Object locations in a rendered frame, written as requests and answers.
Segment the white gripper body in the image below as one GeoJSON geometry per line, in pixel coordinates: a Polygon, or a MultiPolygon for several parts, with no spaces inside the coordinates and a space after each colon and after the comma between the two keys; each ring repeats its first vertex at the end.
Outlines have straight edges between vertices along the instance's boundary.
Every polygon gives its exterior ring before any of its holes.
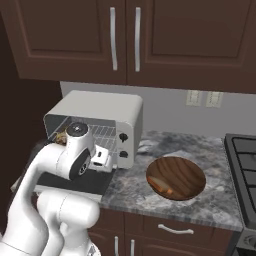
{"type": "Polygon", "coordinates": [[[109,156],[105,164],[102,164],[100,162],[91,162],[89,168],[97,172],[111,173],[113,169],[113,159],[111,156],[109,156]]]}

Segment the dark glass toaster oven door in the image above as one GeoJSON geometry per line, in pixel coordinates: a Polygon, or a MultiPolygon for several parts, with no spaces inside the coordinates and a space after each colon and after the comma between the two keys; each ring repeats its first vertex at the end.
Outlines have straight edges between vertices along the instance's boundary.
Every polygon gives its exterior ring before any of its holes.
{"type": "Polygon", "coordinates": [[[40,194],[45,190],[63,190],[85,195],[94,201],[100,202],[114,173],[115,170],[107,173],[88,169],[84,175],[74,181],[66,180],[53,174],[43,173],[35,186],[34,192],[40,194]]]}

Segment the tan bread slice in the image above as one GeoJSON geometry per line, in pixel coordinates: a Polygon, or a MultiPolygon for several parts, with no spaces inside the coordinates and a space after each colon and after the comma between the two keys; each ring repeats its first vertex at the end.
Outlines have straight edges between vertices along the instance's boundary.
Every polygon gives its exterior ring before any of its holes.
{"type": "Polygon", "coordinates": [[[157,192],[167,195],[173,194],[173,190],[171,189],[171,187],[167,185],[164,181],[153,176],[148,176],[147,181],[157,192]]]}

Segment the brown heated bread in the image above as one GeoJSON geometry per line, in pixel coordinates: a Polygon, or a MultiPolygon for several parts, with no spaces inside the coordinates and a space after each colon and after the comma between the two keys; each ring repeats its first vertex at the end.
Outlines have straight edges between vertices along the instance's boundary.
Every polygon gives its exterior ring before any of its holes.
{"type": "Polygon", "coordinates": [[[57,144],[65,145],[67,142],[67,137],[65,132],[58,133],[55,138],[57,144]]]}

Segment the white toaster oven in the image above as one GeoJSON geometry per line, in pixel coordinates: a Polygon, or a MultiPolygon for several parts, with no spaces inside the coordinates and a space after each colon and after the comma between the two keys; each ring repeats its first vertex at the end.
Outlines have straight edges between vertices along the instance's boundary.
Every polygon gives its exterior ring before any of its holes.
{"type": "Polygon", "coordinates": [[[116,154],[111,156],[113,167],[130,169],[135,160],[143,129],[143,100],[138,95],[73,90],[45,116],[47,137],[72,122],[114,127],[116,154]],[[128,135],[122,142],[121,133],[128,135]],[[126,151],[128,158],[119,156],[126,151]]]}

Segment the brown wooden bowl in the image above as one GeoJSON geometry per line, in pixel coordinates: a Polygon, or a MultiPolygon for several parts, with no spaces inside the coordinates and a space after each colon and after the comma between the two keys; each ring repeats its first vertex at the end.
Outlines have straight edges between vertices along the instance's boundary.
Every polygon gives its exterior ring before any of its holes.
{"type": "Polygon", "coordinates": [[[173,190],[172,195],[161,194],[149,184],[157,194],[175,201],[196,197],[206,185],[206,177],[202,169],[183,157],[157,158],[147,167],[146,179],[148,176],[156,177],[169,185],[173,190]]]}

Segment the dark oven front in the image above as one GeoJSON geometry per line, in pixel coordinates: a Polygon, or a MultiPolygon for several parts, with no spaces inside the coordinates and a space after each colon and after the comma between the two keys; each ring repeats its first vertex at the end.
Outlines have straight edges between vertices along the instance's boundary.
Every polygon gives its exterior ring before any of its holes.
{"type": "Polygon", "coordinates": [[[242,231],[232,256],[256,256],[256,230],[242,231]]]}

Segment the narrow dark brown drawer front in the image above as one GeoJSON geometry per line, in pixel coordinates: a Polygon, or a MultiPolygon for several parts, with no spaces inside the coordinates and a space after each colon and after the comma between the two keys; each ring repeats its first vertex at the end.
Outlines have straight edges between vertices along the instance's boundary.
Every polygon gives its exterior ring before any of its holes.
{"type": "Polygon", "coordinates": [[[95,225],[96,228],[123,232],[124,231],[124,213],[111,209],[100,210],[100,217],[95,225]]]}

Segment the dark brown base cupboard door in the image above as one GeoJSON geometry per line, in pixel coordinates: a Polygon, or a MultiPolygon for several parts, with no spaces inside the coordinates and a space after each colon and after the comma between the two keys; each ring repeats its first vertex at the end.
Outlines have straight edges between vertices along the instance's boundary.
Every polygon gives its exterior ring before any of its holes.
{"type": "Polygon", "coordinates": [[[114,237],[119,238],[119,256],[125,256],[124,234],[121,232],[108,231],[103,229],[89,230],[88,234],[92,242],[98,247],[101,256],[115,256],[114,237]]]}
{"type": "Polygon", "coordinates": [[[227,256],[225,252],[144,238],[136,235],[125,235],[125,253],[130,256],[130,241],[135,240],[135,256],[227,256]]]}

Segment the black gas hob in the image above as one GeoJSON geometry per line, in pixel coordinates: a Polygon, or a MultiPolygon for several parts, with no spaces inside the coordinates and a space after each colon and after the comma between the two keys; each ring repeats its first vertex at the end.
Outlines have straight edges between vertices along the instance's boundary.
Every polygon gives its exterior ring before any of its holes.
{"type": "Polygon", "coordinates": [[[227,134],[224,146],[243,221],[256,230],[256,136],[227,134]]]}

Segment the beige wall outlet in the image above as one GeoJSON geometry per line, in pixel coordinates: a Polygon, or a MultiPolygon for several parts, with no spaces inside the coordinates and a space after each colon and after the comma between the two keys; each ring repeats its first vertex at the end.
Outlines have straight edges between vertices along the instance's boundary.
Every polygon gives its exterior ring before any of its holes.
{"type": "Polygon", "coordinates": [[[189,90],[187,92],[186,105],[200,106],[203,92],[199,90],[189,90]]]}
{"type": "Polygon", "coordinates": [[[206,99],[207,107],[219,108],[222,103],[223,92],[209,91],[206,99]]]}

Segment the dark brown wall cupboard door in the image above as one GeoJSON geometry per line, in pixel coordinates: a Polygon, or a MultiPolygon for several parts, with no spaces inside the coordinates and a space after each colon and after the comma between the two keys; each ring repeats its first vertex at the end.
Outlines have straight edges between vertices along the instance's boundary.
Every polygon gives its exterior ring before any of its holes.
{"type": "Polygon", "coordinates": [[[0,0],[18,74],[26,79],[126,82],[125,0],[0,0]],[[110,7],[116,12],[113,71],[110,7]]]}
{"type": "Polygon", "coordinates": [[[126,26],[128,84],[256,94],[256,0],[126,0],[126,26]]]}

